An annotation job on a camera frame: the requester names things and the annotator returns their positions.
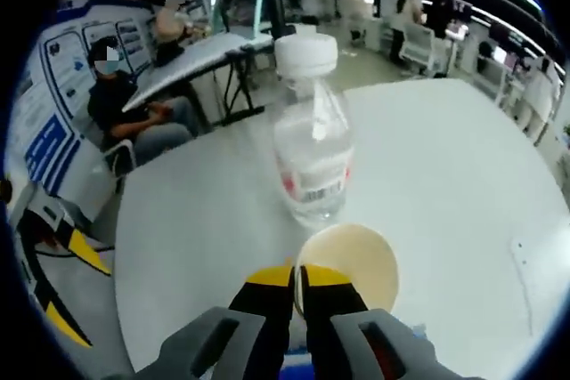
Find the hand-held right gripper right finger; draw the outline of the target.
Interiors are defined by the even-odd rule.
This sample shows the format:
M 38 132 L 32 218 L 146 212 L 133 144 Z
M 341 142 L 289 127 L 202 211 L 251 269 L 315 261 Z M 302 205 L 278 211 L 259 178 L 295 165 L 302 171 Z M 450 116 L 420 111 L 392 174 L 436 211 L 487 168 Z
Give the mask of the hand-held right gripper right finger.
M 349 311 L 363 300 L 350 279 L 300 267 L 307 344 L 317 379 L 445 379 L 435 347 L 382 309 Z

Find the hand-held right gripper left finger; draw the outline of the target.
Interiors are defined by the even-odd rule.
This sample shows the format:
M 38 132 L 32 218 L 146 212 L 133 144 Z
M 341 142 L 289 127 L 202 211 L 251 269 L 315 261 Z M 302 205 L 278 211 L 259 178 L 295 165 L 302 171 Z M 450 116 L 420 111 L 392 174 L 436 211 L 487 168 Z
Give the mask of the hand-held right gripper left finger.
M 294 272 L 250 275 L 228 307 L 213 307 L 161 345 L 134 379 L 277 379 L 289 347 Z

